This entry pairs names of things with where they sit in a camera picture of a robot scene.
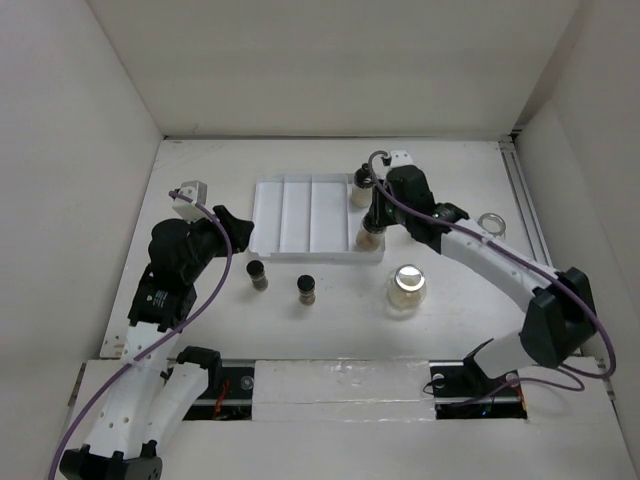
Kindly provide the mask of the black-cap bottle tan powder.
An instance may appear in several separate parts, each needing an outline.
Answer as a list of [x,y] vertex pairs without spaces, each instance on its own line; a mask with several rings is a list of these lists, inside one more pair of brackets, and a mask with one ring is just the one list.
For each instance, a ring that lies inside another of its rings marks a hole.
[[355,238],[356,246],[362,251],[376,251],[381,247],[385,234],[385,228],[369,228],[362,223]]

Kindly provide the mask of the black-cap bottle white powder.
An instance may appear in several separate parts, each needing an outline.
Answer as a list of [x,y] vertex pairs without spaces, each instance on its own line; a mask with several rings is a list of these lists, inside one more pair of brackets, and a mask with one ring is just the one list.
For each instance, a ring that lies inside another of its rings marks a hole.
[[373,180],[367,168],[359,168],[353,178],[351,203],[358,208],[367,208],[372,200]]

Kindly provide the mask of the round glass jar silver lid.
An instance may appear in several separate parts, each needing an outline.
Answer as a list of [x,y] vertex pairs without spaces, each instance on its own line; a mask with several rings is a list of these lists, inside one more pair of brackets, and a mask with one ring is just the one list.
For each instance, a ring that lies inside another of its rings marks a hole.
[[387,309],[392,315],[411,316],[426,298],[426,277],[414,264],[400,265],[389,273],[385,292]]

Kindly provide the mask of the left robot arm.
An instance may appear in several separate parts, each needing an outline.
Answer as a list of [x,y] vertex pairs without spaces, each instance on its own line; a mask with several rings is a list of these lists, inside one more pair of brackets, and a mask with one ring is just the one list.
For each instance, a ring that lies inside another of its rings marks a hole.
[[253,222],[224,206],[195,200],[156,224],[149,263],[128,314],[122,365],[68,427],[48,476],[67,479],[158,479],[161,448],[198,396],[222,387],[219,352],[187,347],[175,367],[168,356],[201,313],[195,282],[214,258],[230,263],[249,245]]

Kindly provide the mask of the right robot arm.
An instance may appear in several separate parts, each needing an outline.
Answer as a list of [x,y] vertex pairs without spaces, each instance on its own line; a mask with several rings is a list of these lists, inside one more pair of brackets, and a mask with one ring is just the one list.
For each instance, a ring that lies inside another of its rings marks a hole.
[[393,166],[380,178],[366,162],[355,181],[372,191],[359,231],[361,248],[376,246],[389,227],[401,226],[414,241],[474,271],[523,311],[519,328],[464,357],[457,376],[466,402],[512,387],[508,374],[530,366],[555,370],[573,380],[571,390],[583,390],[587,372],[565,361],[601,325],[582,271],[537,263],[491,236],[463,209],[436,202],[424,172],[413,164]]

